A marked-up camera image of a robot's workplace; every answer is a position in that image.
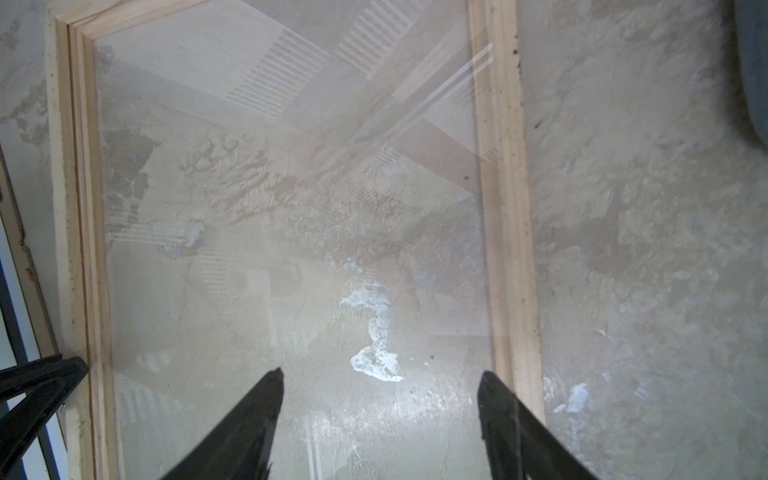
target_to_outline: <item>wooden strip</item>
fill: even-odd
[[[490,69],[475,77],[475,103],[489,288],[495,311],[495,368],[499,378],[544,422],[516,8],[515,0],[468,0],[473,52],[478,53],[492,43],[494,55]],[[504,266],[503,275],[496,265]],[[503,301],[496,298],[502,294],[500,283]]]
[[[45,72],[51,130],[61,351],[65,356],[80,356],[89,362],[69,54],[68,26],[49,11],[45,22]],[[90,384],[88,377],[70,395],[65,406],[65,437],[71,478],[94,478]]]
[[[126,0],[57,0],[48,6],[48,13],[60,22],[71,25],[83,18],[113,8]]]
[[[32,255],[24,243],[24,227],[22,218],[18,213],[16,198],[8,178],[8,169],[0,148],[0,217],[5,225],[5,235],[8,237],[8,245],[11,247],[11,256],[18,272],[18,281],[22,287],[22,295],[29,313],[29,322],[35,333],[35,342],[38,345],[40,357],[55,355],[58,353],[56,341],[51,328],[51,320],[45,309],[42,291],[38,283],[35,265]]]
[[[73,23],[79,33],[96,39],[164,17],[206,0],[133,0]]]
[[[104,216],[101,199],[101,162],[96,102],[96,74],[93,41],[70,26],[75,101],[79,105],[78,193],[83,244],[88,351],[91,367],[91,418],[93,420],[96,478],[118,477],[117,431],[114,417],[111,322],[109,318]]]

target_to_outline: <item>white paint splatter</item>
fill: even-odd
[[[571,389],[571,395],[568,397],[568,406],[565,411],[568,413],[579,413],[584,410],[589,401],[589,390],[586,383],[579,383]]]
[[[357,272],[362,273],[362,268],[357,266],[357,262],[352,257],[347,257],[344,260],[344,264],[342,265],[342,268],[345,272]]]
[[[544,377],[544,401],[551,402],[554,398],[554,380],[548,376]]]
[[[152,372],[159,373],[168,366],[174,357],[174,350],[161,350],[159,352],[144,352],[136,355],[136,363],[148,368]]]
[[[397,375],[397,355],[386,351],[389,309],[392,304],[384,286],[379,282],[365,282],[351,295],[342,299],[339,305],[368,308],[375,312],[368,321],[368,334],[373,340],[373,345],[365,347],[349,359],[352,368],[385,382],[401,381],[402,377]]]

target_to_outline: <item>white residue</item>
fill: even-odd
[[[550,402],[554,398],[554,382],[548,376],[544,377],[544,401]]]
[[[171,258],[181,258],[184,255],[184,247],[200,246],[200,236],[205,229],[205,223],[200,219],[192,219],[179,224],[173,223],[171,226],[163,225],[159,221],[156,225],[152,223],[150,225],[152,225],[151,233],[145,234],[145,237],[158,242],[160,252]]]
[[[342,268],[345,272],[357,272],[362,273],[362,268],[357,266],[357,262],[352,257],[347,257],[344,260],[344,264],[342,265]]]
[[[568,397],[568,406],[565,411],[568,413],[579,413],[584,410],[589,401],[589,390],[586,383],[579,383],[571,389],[571,395]]]
[[[136,363],[159,373],[168,366],[170,360],[174,357],[173,350],[161,350],[159,352],[144,352],[136,355]]]
[[[389,309],[392,304],[386,295],[384,286],[379,282],[365,282],[351,295],[342,299],[339,305],[367,308],[375,313],[368,321],[368,334],[373,344],[365,347],[349,359],[349,364],[357,372],[365,373],[385,382],[399,382],[397,355],[386,351],[386,339],[389,334]]]

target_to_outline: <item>glass pane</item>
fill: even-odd
[[[122,478],[278,366],[271,478],[488,477],[480,47],[466,0],[210,0],[96,41]]]

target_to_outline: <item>wooden frame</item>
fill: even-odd
[[[58,353],[56,340],[51,328],[51,320],[45,309],[42,291],[38,283],[35,265],[32,263],[32,255],[24,242],[25,234],[22,226],[22,217],[18,213],[16,198],[11,188],[8,177],[8,168],[5,165],[2,148],[0,147],[0,217],[5,225],[5,235],[11,248],[11,257],[16,266],[18,282],[22,287],[22,295],[27,305],[29,322],[35,333],[35,342],[38,345],[40,357],[55,355]]]
[[[71,478],[118,477],[93,42],[203,1],[63,0],[46,17],[61,350],[91,368],[65,411]],[[495,49],[475,82],[495,369],[543,421],[516,4],[468,6],[473,48]]]

